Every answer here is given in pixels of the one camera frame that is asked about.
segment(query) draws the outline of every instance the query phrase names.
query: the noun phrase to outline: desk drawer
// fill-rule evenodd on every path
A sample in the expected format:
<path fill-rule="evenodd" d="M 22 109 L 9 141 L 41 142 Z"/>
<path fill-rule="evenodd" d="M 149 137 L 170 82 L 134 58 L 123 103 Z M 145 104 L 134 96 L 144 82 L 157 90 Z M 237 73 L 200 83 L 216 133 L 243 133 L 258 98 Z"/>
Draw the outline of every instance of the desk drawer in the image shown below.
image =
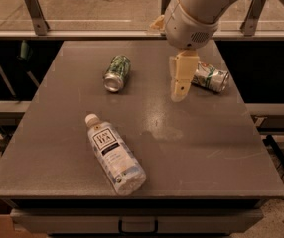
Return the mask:
<path fill-rule="evenodd" d="M 101 214 L 98 209 L 13 209 L 11 217 L 32 233 L 126 235 L 230 234 L 244 232 L 263 217 L 260 209 L 177 210 L 179 215 L 163 215 L 162 210 L 129 215 L 125 210 L 108 214 L 106 209 Z"/>

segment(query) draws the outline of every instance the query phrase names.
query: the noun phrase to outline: can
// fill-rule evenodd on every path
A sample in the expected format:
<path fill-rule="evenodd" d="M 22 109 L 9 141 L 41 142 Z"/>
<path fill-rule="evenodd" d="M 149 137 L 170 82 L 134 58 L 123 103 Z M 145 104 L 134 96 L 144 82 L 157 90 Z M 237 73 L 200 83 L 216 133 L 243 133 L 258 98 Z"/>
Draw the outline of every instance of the can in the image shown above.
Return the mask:
<path fill-rule="evenodd" d="M 198 68 L 195 71 L 192 83 L 220 93 L 227 87 L 228 80 L 228 71 L 218 70 L 211 64 L 200 61 L 198 63 Z"/>
<path fill-rule="evenodd" d="M 124 55 L 115 56 L 103 77 L 104 87 L 111 92 L 123 89 L 129 78 L 131 61 Z"/>

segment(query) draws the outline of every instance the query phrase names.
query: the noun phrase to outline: black handle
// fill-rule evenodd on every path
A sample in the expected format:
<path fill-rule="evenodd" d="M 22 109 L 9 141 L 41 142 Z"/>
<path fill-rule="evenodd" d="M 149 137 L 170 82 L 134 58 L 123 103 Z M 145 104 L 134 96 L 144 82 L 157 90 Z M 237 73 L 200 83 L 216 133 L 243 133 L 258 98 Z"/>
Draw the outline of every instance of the black handle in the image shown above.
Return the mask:
<path fill-rule="evenodd" d="M 159 223 L 157 220 L 154 220 L 154 230 L 151 232 L 126 232 L 123 231 L 122 229 L 122 220 L 119 220 L 118 223 L 118 229 L 119 229 L 119 233 L 122 235 L 152 235 L 152 234 L 156 234 L 158 232 L 158 228 L 159 228 Z"/>

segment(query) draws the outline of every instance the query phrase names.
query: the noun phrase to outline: bottle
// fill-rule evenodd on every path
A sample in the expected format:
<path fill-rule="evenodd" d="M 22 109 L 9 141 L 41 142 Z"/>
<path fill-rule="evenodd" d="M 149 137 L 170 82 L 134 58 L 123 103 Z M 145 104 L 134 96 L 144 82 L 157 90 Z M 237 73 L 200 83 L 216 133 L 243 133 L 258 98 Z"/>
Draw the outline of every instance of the bottle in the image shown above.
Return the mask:
<path fill-rule="evenodd" d="M 115 191 L 128 195 L 146 180 L 146 175 L 112 124 L 95 114 L 85 117 L 89 141 Z"/>

